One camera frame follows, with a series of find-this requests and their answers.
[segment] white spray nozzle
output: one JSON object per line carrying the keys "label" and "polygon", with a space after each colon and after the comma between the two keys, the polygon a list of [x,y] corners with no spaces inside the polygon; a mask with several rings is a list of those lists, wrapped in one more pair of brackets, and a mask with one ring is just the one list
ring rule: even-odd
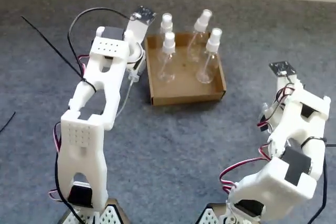
{"label": "white spray nozzle", "polygon": [[211,17],[212,12],[210,10],[208,9],[203,10],[201,16],[197,19],[194,25],[194,29],[200,33],[205,32]]}
{"label": "white spray nozzle", "polygon": [[210,38],[206,44],[206,49],[210,52],[217,52],[221,43],[222,30],[214,28],[211,31]]}
{"label": "white spray nozzle", "polygon": [[172,31],[165,33],[162,50],[166,54],[172,54],[175,52],[175,33]]}
{"label": "white spray nozzle", "polygon": [[162,15],[161,33],[166,33],[173,30],[173,17],[170,13]]}

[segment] black cable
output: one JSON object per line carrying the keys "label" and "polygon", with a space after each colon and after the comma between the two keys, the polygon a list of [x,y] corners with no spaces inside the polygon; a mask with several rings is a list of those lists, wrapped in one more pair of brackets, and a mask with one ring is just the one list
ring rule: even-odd
{"label": "black cable", "polygon": [[75,52],[75,49],[73,48],[73,45],[72,45],[72,41],[71,41],[71,32],[72,32],[72,29],[73,29],[73,26],[75,25],[75,23],[78,21],[78,19],[83,16],[84,14],[86,13],[89,13],[89,12],[93,12],[94,10],[108,10],[110,12],[114,12],[118,15],[120,15],[121,17],[127,19],[127,20],[135,20],[135,19],[130,19],[128,16],[126,16],[125,14],[117,11],[117,10],[114,10],[114,9],[111,9],[111,8],[107,8],[107,7],[94,7],[94,8],[90,8],[90,9],[87,9],[87,10],[84,10],[83,12],[81,12],[80,14],[77,15],[77,17],[72,21],[70,27],[69,27],[69,31],[68,31],[68,35],[67,35],[67,38],[68,38],[68,42],[69,42],[69,46],[70,46],[70,49],[76,59],[76,62],[79,66],[79,70],[80,70],[80,73],[81,73],[81,76],[83,77],[84,75],[84,72],[83,72],[83,69],[81,67],[81,64],[80,64],[80,61],[77,57],[77,54]]}
{"label": "black cable", "polygon": [[304,142],[301,144],[301,149],[312,139],[322,140],[325,144],[327,143],[327,139],[324,137],[310,136],[309,138],[304,140]]}
{"label": "black cable", "polygon": [[322,206],[319,210],[314,214],[313,217],[308,221],[308,224],[312,224],[314,220],[322,213],[325,206],[327,205],[327,193],[328,193],[328,176],[327,176],[327,161],[324,156],[323,160],[323,196],[322,196]]}
{"label": "black cable", "polygon": [[[301,148],[303,148],[310,140],[312,139],[316,139],[316,140],[321,140],[323,141],[325,144],[327,142],[327,139],[324,137],[316,137],[316,136],[311,136],[309,138],[307,138],[302,144],[301,144]],[[327,193],[328,193],[328,176],[327,176],[327,161],[325,159],[325,155],[324,155],[324,159],[323,159],[323,196],[322,196],[322,205],[319,208],[319,210],[317,210],[317,212],[314,214],[313,217],[311,217],[311,219],[308,221],[308,224],[312,224],[315,219],[322,213],[322,211],[324,210],[325,206],[327,205]]]}
{"label": "black cable", "polygon": [[5,128],[7,127],[7,125],[9,125],[9,123],[11,122],[11,120],[13,119],[13,117],[15,116],[16,112],[14,111],[13,115],[8,119],[7,123],[5,123],[4,126],[2,126],[1,130],[0,130],[0,133],[2,133]]}
{"label": "black cable", "polygon": [[39,29],[37,29],[36,26],[34,26],[31,22],[29,22],[24,16],[21,16],[21,18],[24,19],[24,21],[26,23],[28,23],[28,25],[30,25],[35,31],[37,31],[39,33],[39,35],[42,37],[42,39],[62,58],[63,61],[65,61],[65,63],[72,68],[72,70],[81,78],[81,80],[83,82],[86,82],[88,85],[90,85],[94,92],[96,93],[96,88],[90,83],[88,82],[80,72],[78,72],[78,70],[76,68],[74,68],[74,66],[60,53],[60,51],[46,38],[46,36],[43,35],[42,32],[40,32]]}
{"label": "black cable", "polygon": [[85,224],[85,222],[78,216],[76,211],[73,209],[72,205],[65,200],[60,188],[59,188],[59,181],[58,181],[58,165],[57,165],[57,160],[58,160],[58,153],[56,153],[56,160],[55,160],[55,184],[56,184],[56,189],[58,192],[58,195],[62,202],[69,208],[69,210],[72,212],[72,214],[76,217],[76,219],[79,221],[80,224]]}

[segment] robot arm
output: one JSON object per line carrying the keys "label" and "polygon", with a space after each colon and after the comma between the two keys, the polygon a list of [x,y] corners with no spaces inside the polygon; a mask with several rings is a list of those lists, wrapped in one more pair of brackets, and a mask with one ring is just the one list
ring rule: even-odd
{"label": "robot arm", "polygon": [[[287,62],[270,66],[278,78],[278,93],[283,93],[280,101],[264,111],[272,129],[268,138],[271,160],[232,188],[227,213],[222,216],[226,223],[231,223],[230,216],[250,222],[285,217],[295,205],[313,197],[322,174],[322,139],[330,98],[321,99],[306,91]],[[295,148],[292,140],[302,149]]]}
{"label": "robot arm", "polygon": [[[85,216],[95,215],[95,223],[108,200],[104,132],[113,128],[124,73],[128,70],[133,83],[138,81],[139,72],[144,68],[145,53],[141,42],[155,13],[140,6],[131,17],[133,19],[130,19],[121,39],[111,38],[113,28],[99,27],[92,43],[84,78],[96,90],[104,90],[106,104],[103,113],[93,114],[88,120],[79,119],[80,109],[95,92],[91,85],[81,81],[69,101],[68,111],[61,117],[60,191]],[[108,68],[108,71],[103,72],[103,68]],[[77,173],[85,175],[88,183],[75,182],[73,178]]]}

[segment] cardboard box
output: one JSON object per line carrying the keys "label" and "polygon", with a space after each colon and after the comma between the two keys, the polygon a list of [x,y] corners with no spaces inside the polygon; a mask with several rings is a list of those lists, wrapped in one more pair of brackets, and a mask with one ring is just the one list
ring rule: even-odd
{"label": "cardboard box", "polygon": [[219,57],[218,69],[214,81],[209,84],[200,83],[196,79],[195,65],[186,57],[187,44],[191,39],[189,33],[175,34],[176,58],[173,60],[175,79],[164,83],[157,78],[160,63],[157,54],[161,47],[157,45],[156,35],[147,36],[145,51],[152,105],[169,105],[204,101],[219,101],[226,92],[226,83]]}

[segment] gray carpet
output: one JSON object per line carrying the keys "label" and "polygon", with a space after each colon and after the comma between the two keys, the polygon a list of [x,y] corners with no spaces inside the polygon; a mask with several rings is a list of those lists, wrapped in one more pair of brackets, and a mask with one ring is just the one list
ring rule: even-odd
{"label": "gray carpet", "polygon": [[[223,30],[221,45],[227,93],[221,103],[154,108],[145,74],[131,90],[123,113],[105,136],[108,191],[133,223],[194,223],[209,202],[224,202],[218,174],[258,155],[266,139],[256,128],[262,102],[271,102],[276,79],[268,63],[289,60],[306,88],[332,99],[325,136],[336,142],[336,4],[283,0],[0,0],[0,222],[56,223],[65,206],[47,197],[54,188],[55,148],[51,128],[67,109],[78,77],[21,20],[25,15],[67,55],[66,32],[82,10],[96,6],[130,14],[139,5],[171,12],[175,31],[190,29],[203,8],[211,26]],[[158,20],[151,32],[158,27]],[[84,17],[73,34],[87,53],[98,26],[124,26],[118,16]],[[127,79],[121,89],[125,95]],[[86,110],[103,108],[98,94]],[[327,150],[328,205],[317,223],[333,223],[336,150]],[[264,164],[228,175],[240,180]],[[307,223],[321,205],[322,180],[314,199],[272,223]]]}

